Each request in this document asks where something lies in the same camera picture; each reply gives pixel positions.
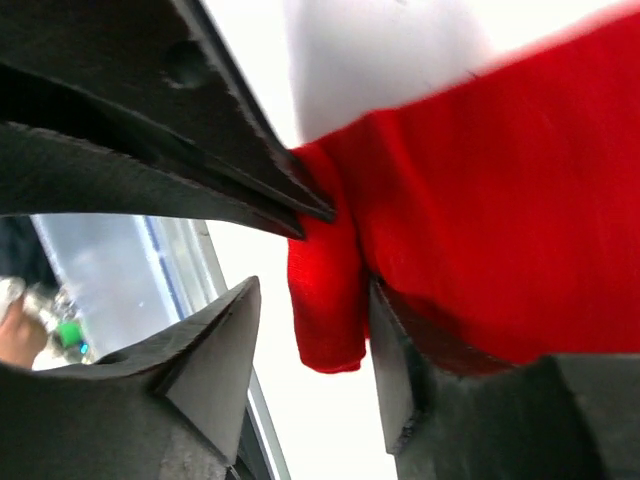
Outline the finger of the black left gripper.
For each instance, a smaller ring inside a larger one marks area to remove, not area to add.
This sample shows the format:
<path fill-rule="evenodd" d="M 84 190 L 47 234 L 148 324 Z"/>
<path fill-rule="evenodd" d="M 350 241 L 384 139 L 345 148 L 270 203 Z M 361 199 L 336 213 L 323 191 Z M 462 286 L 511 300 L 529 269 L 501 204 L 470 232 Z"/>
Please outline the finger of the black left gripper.
<path fill-rule="evenodd" d="M 227 174 L 297 220 L 334 216 L 198 1 L 5 1 L 2 66 L 121 109 L 179 143 L 184 162 Z"/>
<path fill-rule="evenodd" d="M 99 99 L 1 68 L 1 213 L 221 220 L 293 239 L 294 211 Z"/>

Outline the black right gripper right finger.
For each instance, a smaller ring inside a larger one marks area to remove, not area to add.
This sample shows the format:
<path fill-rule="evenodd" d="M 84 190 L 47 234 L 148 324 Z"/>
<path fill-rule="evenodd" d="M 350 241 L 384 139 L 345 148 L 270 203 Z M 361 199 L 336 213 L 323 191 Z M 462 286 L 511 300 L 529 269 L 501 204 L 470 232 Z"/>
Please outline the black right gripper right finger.
<path fill-rule="evenodd" d="M 515 366 L 370 284 L 370 349 L 386 450 L 402 479 L 635 479 L 637 355 Z"/>

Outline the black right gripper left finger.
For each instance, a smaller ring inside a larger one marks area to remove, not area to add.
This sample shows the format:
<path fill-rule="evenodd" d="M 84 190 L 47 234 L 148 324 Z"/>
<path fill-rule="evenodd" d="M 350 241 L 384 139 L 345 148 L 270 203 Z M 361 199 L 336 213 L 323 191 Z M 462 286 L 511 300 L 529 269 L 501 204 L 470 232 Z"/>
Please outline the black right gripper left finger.
<path fill-rule="evenodd" d="M 91 365 L 1 370 L 5 479 L 247 479 L 238 457 L 261 307 L 250 277 Z"/>

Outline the red Santa sock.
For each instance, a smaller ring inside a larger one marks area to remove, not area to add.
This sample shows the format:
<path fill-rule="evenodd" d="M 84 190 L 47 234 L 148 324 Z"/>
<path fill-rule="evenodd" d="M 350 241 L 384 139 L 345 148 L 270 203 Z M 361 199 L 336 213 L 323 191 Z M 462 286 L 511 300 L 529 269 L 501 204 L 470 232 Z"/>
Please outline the red Santa sock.
<path fill-rule="evenodd" d="M 368 280 L 522 364 L 639 349 L 639 8 L 295 150 L 334 201 L 289 244 L 302 363 L 357 370 Z"/>

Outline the person's hand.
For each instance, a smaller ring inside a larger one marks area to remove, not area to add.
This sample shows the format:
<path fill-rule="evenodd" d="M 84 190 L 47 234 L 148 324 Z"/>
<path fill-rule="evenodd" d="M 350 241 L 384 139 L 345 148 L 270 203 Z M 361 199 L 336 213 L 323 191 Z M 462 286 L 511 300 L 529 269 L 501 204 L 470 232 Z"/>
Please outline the person's hand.
<path fill-rule="evenodd" d="M 33 367 L 47 344 L 43 325 L 24 311 L 24 297 L 12 302 L 1 322 L 1 361 L 24 369 Z"/>

